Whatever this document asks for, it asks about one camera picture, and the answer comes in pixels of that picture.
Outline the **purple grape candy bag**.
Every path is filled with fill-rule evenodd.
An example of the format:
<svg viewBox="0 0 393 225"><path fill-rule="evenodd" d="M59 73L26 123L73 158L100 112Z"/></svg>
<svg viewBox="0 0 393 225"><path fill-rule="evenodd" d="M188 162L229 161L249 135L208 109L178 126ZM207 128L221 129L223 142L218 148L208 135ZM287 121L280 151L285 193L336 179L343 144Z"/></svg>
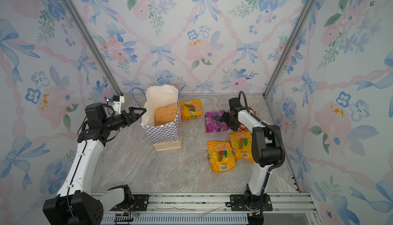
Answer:
<svg viewBox="0 0 393 225"><path fill-rule="evenodd" d="M225 110L220 110L205 113L205 128L207 133L217 133L229 129L226 123L220 121L225 112Z"/></svg>

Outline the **orange kraft snack pouch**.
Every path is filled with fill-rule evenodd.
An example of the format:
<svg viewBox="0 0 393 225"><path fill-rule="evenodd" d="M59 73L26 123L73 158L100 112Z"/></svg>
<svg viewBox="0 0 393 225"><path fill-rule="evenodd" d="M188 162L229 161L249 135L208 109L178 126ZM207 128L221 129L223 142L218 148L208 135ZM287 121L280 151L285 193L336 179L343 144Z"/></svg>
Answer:
<svg viewBox="0 0 393 225"><path fill-rule="evenodd" d="M173 122L178 111L178 104L157 108L155 110L155 126L161 126Z"/></svg>

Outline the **yellow mango candy bag top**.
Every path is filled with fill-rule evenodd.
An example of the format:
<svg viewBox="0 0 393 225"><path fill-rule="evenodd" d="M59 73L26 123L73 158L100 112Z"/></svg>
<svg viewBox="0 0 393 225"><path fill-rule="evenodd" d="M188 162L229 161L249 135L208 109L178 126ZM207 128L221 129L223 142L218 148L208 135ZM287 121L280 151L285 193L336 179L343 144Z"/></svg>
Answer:
<svg viewBox="0 0 393 225"><path fill-rule="evenodd" d="M199 118L202 115L202 103L199 100L180 102L183 121Z"/></svg>

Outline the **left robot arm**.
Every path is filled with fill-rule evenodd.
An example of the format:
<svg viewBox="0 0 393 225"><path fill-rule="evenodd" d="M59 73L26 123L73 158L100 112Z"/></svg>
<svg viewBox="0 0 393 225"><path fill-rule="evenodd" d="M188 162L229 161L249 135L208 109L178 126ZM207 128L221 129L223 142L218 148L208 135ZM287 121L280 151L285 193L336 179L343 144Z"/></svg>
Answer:
<svg viewBox="0 0 393 225"><path fill-rule="evenodd" d="M111 188L98 198L91 194L93 174L99 156L111 140L110 134L131 126L146 113L145 108L130 107L129 111L107 114L108 108L106 104L94 103L85 109L75 160L56 196L43 205L43 213L52 225L99 225L114 207L129 211L136 204L128 185Z"/></svg>

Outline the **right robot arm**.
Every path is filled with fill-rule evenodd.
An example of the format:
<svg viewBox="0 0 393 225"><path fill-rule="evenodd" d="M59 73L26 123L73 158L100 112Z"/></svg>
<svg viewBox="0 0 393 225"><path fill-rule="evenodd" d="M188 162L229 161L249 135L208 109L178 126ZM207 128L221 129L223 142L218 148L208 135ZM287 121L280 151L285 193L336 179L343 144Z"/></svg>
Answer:
<svg viewBox="0 0 393 225"><path fill-rule="evenodd" d="M266 186L270 174L273 169L283 165L286 158L280 128L266 123L254 114L243 91L238 97L229 100L229 107L229 111L224 113L220 121L235 132L240 130L241 125L249 130L251 155L254 160L252 178L246 187L244 197L234 204L255 213L262 212L264 203L268 201Z"/></svg>

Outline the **blue checkered paper bag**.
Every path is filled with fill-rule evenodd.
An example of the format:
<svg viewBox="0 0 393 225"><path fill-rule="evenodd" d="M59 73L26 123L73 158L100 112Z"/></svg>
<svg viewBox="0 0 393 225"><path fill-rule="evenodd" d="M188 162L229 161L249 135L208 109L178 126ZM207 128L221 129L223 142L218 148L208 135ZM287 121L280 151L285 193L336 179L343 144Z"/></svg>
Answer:
<svg viewBox="0 0 393 225"><path fill-rule="evenodd" d="M182 118L179 96L184 88L151 86L145 93L146 112L141 126L156 151L182 148Z"/></svg>

